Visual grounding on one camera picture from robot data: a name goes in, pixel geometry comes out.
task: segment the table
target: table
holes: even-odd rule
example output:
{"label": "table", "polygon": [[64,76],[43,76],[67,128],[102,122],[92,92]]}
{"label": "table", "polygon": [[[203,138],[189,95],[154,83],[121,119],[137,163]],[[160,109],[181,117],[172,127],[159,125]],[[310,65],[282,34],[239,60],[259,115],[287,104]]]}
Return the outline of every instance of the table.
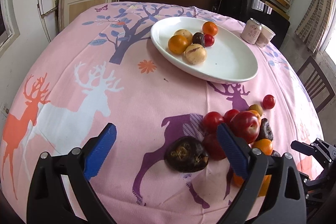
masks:
{"label": "table", "polygon": [[[244,27],[196,7],[111,3],[78,16],[31,67],[0,147],[2,189],[22,219],[39,155],[67,154],[111,122],[116,141],[90,183],[118,223],[216,223],[239,190],[230,183],[228,160],[181,174],[167,167],[163,154],[179,137],[202,140],[200,122],[209,111],[246,110],[267,94],[276,98],[263,116],[273,130],[274,149],[290,152],[311,178],[321,172],[312,157],[290,148],[293,140],[311,143],[323,135],[314,106],[283,55],[272,44],[248,45],[258,60],[256,78],[208,83],[176,68],[152,44],[151,26],[170,16],[211,20],[238,36]],[[84,217],[63,181],[76,214]],[[262,201],[258,198],[250,217]]]}

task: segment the butterfly print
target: butterfly print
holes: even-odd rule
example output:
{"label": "butterfly print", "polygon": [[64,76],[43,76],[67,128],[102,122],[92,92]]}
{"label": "butterfly print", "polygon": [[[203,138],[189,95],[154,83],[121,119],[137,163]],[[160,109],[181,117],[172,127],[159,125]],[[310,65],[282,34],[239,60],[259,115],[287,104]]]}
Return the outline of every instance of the butterfly print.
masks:
{"label": "butterfly print", "polygon": [[107,8],[107,4],[104,6],[104,7],[102,7],[102,8],[95,8],[95,10],[96,10],[96,12],[100,12],[101,10],[107,10],[108,8]]}

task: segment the electrical outlet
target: electrical outlet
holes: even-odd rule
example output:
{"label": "electrical outlet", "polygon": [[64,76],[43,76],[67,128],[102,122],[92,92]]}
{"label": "electrical outlet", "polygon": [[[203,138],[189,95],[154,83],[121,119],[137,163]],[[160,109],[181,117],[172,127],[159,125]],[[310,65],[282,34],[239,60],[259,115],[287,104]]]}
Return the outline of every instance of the electrical outlet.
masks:
{"label": "electrical outlet", "polygon": [[7,108],[7,104],[6,103],[1,103],[1,105],[0,105],[0,112],[2,114],[4,114],[6,117],[8,116],[9,109]]}

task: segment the white deer print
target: white deer print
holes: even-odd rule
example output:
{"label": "white deer print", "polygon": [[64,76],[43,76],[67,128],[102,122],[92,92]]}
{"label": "white deer print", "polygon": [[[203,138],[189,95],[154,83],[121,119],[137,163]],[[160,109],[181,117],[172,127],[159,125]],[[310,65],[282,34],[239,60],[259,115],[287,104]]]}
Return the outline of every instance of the white deer print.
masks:
{"label": "white deer print", "polygon": [[[115,80],[115,77],[113,77],[114,70],[109,77],[103,78],[106,66],[106,62],[104,62],[103,65],[95,66],[94,71],[90,70],[88,72],[89,80],[85,84],[80,80],[78,74],[80,67],[84,65],[79,63],[79,65],[75,66],[74,71],[76,83],[83,87],[82,92],[87,94],[78,111],[73,112],[63,107],[56,107],[51,103],[41,105],[36,126],[29,135],[27,143],[35,134],[38,134],[55,148],[54,156],[68,154],[74,147],[80,147],[88,135],[96,111],[101,112],[104,117],[110,115],[105,91],[119,92],[123,90],[123,87],[117,88],[120,79],[116,80],[112,85],[112,81]],[[92,82],[97,79],[99,79],[99,84],[95,86]]]}

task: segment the red cherry tomato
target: red cherry tomato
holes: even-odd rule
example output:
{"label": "red cherry tomato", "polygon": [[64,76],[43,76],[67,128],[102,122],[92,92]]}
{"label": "red cherry tomato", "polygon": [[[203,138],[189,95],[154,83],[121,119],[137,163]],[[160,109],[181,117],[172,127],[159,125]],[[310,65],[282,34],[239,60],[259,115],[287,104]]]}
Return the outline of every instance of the red cherry tomato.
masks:
{"label": "red cherry tomato", "polygon": [[273,95],[266,95],[262,101],[262,107],[264,109],[272,109],[275,106],[275,98]]}
{"label": "red cherry tomato", "polygon": [[224,119],[222,115],[218,112],[212,111],[204,116],[202,124],[209,134],[216,134],[217,126],[223,122]]}
{"label": "red cherry tomato", "polygon": [[215,43],[215,39],[212,35],[205,34],[204,35],[204,42],[206,47],[211,47]]}
{"label": "red cherry tomato", "polygon": [[213,160],[222,160],[226,158],[226,155],[217,140],[216,134],[209,134],[204,137],[202,142],[205,150],[209,153],[210,158]]}
{"label": "red cherry tomato", "polygon": [[229,124],[230,121],[232,120],[232,118],[234,116],[236,116],[238,113],[239,113],[239,110],[236,110],[236,109],[231,109],[231,110],[225,112],[225,114],[223,116],[224,122],[226,124]]}
{"label": "red cherry tomato", "polygon": [[243,138],[248,144],[253,143],[259,134],[259,121],[252,112],[242,111],[232,118],[230,129],[235,136]]}

